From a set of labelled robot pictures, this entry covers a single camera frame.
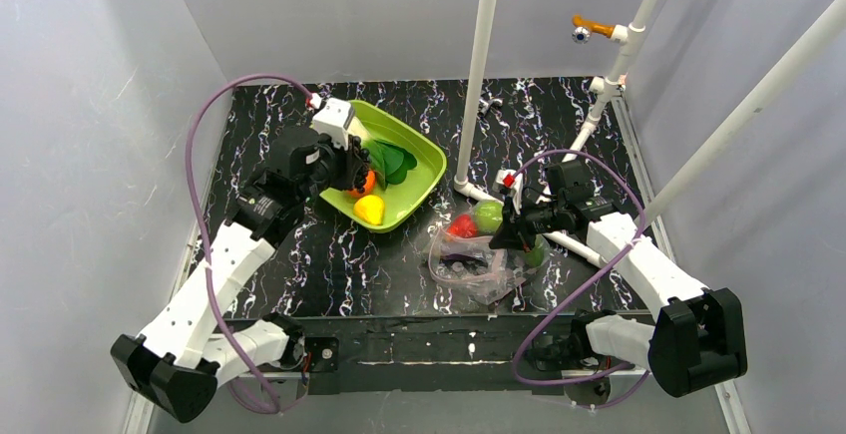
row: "white pvc pipe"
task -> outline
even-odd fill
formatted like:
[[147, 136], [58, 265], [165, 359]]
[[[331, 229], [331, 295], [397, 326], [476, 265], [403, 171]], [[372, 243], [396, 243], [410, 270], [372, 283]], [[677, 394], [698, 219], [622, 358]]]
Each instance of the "white pvc pipe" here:
[[846, 0], [834, 0], [767, 72], [728, 117], [646, 206], [653, 222], [728, 147], [737, 133], [760, 114], [846, 28]]
[[[456, 191], [465, 197], [472, 198], [476, 201], [493, 201], [497, 203], [501, 203], [501, 200], [497, 200], [496, 198], [488, 195], [484, 190], [476, 187], [472, 183], [465, 183], [461, 186], [461, 188], [456, 187]], [[602, 257], [596, 251], [590, 249], [586, 245], [582, 244], [576, 239], [573, 239], [563, 232], [550, 232], [548, 234], [544, 234], [544, 236], [551, 240], [552, 242], [556, 242], [561, 246], [567, 248], [568, 250], [572, 251], [575, 254], [586, 259], [590, 264], [596, 267], [602, 267], [605, 265]]]
[[[612, 91], [617, 86], [622, 75], [625, 75], [632, 64], [637, 59], [640, 53], [640, 47], [643, 46], [643, 38], [645, 37], [646, 22], [652, 17], [652, 12], [658, 0], [642, 0], [640, 6], [637, 8], [637, 13], [634, 14], [634, 19], [629, 24], [628, 41], [620, 46], [617, 54], [617, 59], [614, 61], [609, 74], [605, 77], [605, 91], [597, 96], [597, 101], [591, 106], [588, 111], [588, 117], [582, 124], [579, 130], [579, 135], [576, 140], [570, 145], [571, 150], [580, 151], [585, 147], [585, 143], [594, 133], [600, 120], [602, 119], [603, 111], [606, 105], [611, 100]], [[576, 155], [566, 155], [564, 160], [566, 162], [576, 158]]]
[[491, 41], [496, 8], [497, 0], [479, 0], [479, 8], [476, 12], [476, 33], [473, 35], [473, 55], [470, 58], [470, 78], [467, 81], [467, 95], [464, 101], [464, 123], [461, 125], [458, 167], [455, 170], [456, 190], [467, 184], [467, 171], [470, 169], [470, 155], [476, 133], [476, 117], [479, 113], [479, 99], [482, 96], [482, 78], [485, 75], [488, 44]]

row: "clear plastic bag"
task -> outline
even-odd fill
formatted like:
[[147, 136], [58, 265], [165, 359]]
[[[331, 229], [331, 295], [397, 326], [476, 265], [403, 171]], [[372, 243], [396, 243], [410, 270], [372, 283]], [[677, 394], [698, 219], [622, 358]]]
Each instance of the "clear plastic bag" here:
[[546, 270], [550, 246], [542, 236], [538, 236], [530, 252], [490, 249], [491, 236], [478, 236], [496, 231], [496, 213], [501, 208], [496, 202], [476, 204], [470, 213], [456, 217], [447, 229], [438, 230], [428, 258], [435, 282], [490, 304]]

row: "green plastic bowl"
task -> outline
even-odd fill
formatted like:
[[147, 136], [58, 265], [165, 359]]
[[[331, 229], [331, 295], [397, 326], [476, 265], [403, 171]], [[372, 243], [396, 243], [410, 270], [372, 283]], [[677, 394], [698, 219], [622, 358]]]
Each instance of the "green plastic bowl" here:
[[389, 232], [402, 224], [432, 193], [447, 169], [447, 157], [437, 145], [413, 128], [367, 102], [351, 100], [355, 115], [374, 138], [402, 147], [415, 158], [417, 168], [408, 172], [405, 182], [386, 190], [376, 186], [373, 195], [385, 200], [385, 219], [381, 226], [370, 224], [352, 213], [357, 199], [338, 190], [325, 190], [320, 197], [355, 222], [373, 232]]

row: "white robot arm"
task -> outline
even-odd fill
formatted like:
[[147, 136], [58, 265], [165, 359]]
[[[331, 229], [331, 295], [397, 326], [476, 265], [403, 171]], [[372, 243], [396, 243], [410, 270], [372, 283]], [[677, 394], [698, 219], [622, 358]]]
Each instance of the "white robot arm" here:
[[[326, 100], [313, 129], [282, 132], [242, 187], [211, 245], [213, 299], [221, 311], [302, 222], [308, 200], [327, 188], [364, 186], [369, 154], [347, 134], [353, 116], [348, 102]], [[211, 340], [217, 325], [207, 267], [202, 260], [153, 322], [136, 336], [119, 336], [111, 350], [127, 384], [181, 422], [197, 417], [220, 386], [247, 372], [228, 341]], [[234, 337], [256, 365], [295, 365], [303, 355], [301, 328], [276, 313]]]
[[[491, 248], [529, 249], [537, 234], [587, 231], [587, 245], [603, 259], [616, 256], [637, 231], [629, 215], [594, 196], [581, 161], [546, 168], [550, 199], [520, 200], [507, 188], [503, 223]], [[498, 179], [506, 176], [500, 174]], [[634, 242], [615, 270], [640, 296], [655, 325], [612, 311], [578, 313], [571, 334], [554, 346], [535, 349], [536, 359], [578, 361], [611, 356], [652, 372], [670, 395], [680, 397], [746, 372], [740, 301], [727, 288], [711, 290], [667, 258], [650, 239]]]

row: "orange faucet handle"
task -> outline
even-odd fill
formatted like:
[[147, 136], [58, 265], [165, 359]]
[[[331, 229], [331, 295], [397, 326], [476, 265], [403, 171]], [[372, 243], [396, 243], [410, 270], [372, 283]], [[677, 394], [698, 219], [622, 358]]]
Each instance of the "orange faucet handle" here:
[[582, 18], [582, 15], [579, 15], [578, 13], [573, 16], [573, 24], [577, 27], [585, 27], [593, 33], [605, 35], [607, 38], [611, 38], [611, 35], [614, 33], [613, 25], [603, 25], [602, 23], [585, 20]]

